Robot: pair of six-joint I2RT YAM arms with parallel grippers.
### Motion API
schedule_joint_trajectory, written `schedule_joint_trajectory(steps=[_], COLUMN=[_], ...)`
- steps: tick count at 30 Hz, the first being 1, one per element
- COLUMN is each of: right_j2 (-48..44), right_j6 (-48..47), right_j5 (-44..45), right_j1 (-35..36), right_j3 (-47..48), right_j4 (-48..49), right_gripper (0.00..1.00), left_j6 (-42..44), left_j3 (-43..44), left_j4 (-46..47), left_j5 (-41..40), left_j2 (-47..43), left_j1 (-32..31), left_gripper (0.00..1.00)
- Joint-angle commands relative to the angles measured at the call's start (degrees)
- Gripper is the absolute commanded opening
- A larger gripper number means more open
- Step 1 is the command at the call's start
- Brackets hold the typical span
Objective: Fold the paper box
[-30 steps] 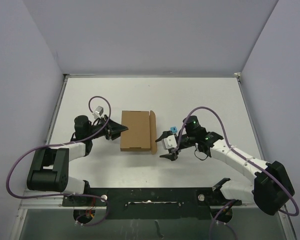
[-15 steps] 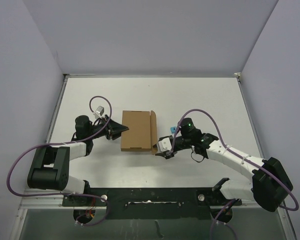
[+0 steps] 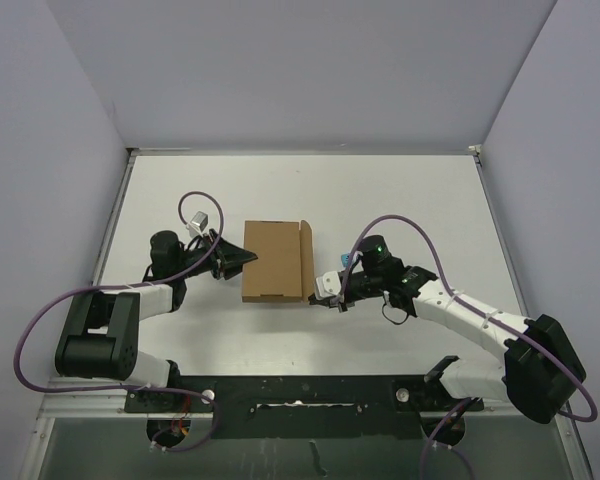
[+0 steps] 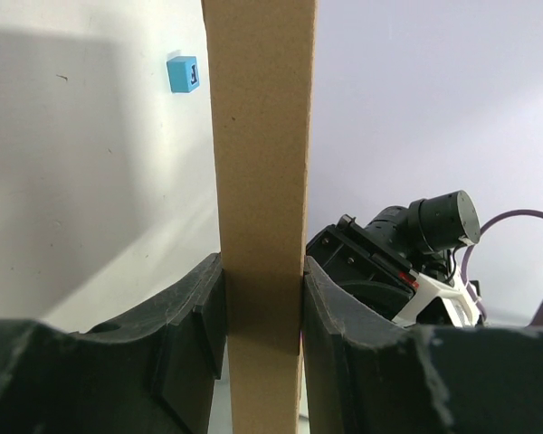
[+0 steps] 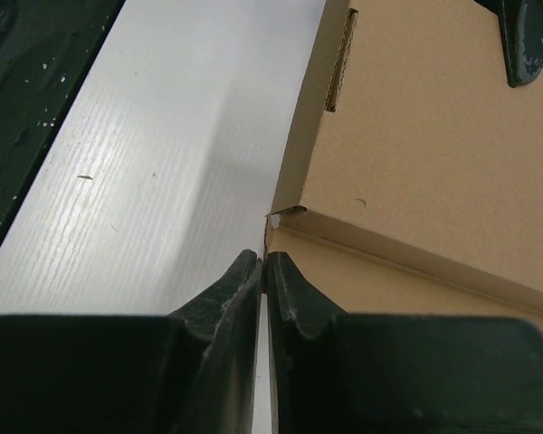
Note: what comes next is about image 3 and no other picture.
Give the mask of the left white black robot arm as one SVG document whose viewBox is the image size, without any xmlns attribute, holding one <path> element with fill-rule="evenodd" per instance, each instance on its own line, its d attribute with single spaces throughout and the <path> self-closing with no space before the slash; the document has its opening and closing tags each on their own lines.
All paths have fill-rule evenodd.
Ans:
<svg viewBox="0 0 600 480">
<path fill-rule="evenodd" d="M 140 322 L 177 311 L 187 293 L 187 279 L 206 273 L 216 280 L 231 279 L 257 255 L 215 230 L 196 236 L 189 246 L 175 232 L 163 230 L 150 239 L 150 258 L 141 286 L 99 289 L 73 298 L 55 367 L 62 377 L 148 387 L 149 401 L 170 411 L 183 398 L 179 368 L 173 361 L 140 351 Z"/>
</svg>

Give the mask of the brown cardboard paper box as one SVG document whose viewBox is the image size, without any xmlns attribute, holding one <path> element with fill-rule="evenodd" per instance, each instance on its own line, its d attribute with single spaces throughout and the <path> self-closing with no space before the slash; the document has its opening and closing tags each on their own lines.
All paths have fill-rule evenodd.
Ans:
<svg viewBox="0 0 600 480">
<path fill-rule="evenodd" d="M 247 220 L 243 247 L 257 256 L 243 267 L 244 303 L 308 302 L 314 294 L 314 255 L 306 220 Z"/>
</svg>

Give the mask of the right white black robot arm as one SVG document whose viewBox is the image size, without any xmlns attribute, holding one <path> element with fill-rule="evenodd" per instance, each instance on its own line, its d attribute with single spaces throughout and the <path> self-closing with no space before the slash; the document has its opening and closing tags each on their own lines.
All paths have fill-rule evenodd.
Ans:
<svg viewBox="0 0 600 480">
<path fill-rule="evenodd" d="M 344 312 L 380 298 L 409 318 L 446 327 L 498 360 L 497 366 L 475 367 L 454 358 L 438 368 L 424 385 L 426 400 L 436 408 L 465 398 L 506 401 L 528 419 L 547 424 L 586 378 L 565 330 L 550 316 L 510 314 L 450 290 L 435 273 L 393 256 L 380 235 L 362 240 L 351 265 L 352 273 L 317 277 L 310 304 Z"/>
</svg>

